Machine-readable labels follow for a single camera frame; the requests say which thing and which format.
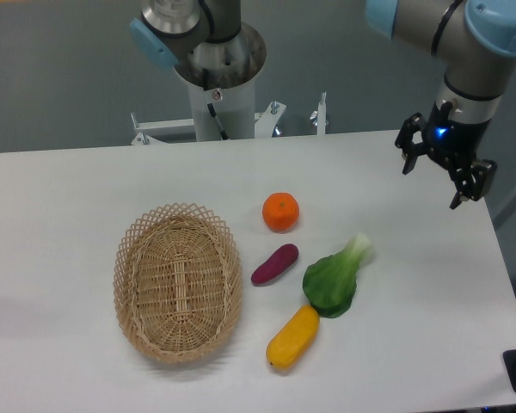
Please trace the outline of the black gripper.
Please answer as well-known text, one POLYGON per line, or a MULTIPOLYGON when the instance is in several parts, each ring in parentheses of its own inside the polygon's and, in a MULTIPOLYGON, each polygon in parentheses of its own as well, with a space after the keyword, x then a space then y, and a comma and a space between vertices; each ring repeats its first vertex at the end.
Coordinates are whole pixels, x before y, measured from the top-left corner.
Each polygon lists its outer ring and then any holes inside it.
POLYGON ((449 170, 456 193, 450 204, 454 210, 468 200, 479 201, 491 188, 498 164, 493 160, 477 159, 476 150, 490 120, 482 123, 462 123, 442 116, 440 108, 433 104, 426 122, 421 113, 412 114, 402 124, 395 146, 402 151, 402 173, 411 172, 417 158, 425 153, 442 168, 449 170), (421 133, 423 142, 415 143, 414 136, 421 133), (452 166, 449 169, 448 159, 452 166))

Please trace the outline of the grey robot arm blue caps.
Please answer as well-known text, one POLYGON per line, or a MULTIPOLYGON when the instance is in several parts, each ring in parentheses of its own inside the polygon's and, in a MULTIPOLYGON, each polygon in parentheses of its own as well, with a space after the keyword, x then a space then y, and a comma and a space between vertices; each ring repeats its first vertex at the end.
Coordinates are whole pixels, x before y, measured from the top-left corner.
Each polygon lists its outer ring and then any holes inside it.
MULTIPOLYGON (((480 200, 497 165, 476 150, 516 66, 516 1, 369 1, 365 16, 446 63, 430 115, 413 114, 397 135, 404 171, 429 157, 455 185, 452 207, 480 200)), ((144 1, 130 32, 148 60, 187 85, 198 140, 257 136, 254 80, 267 52, 238 1, 144 1)))

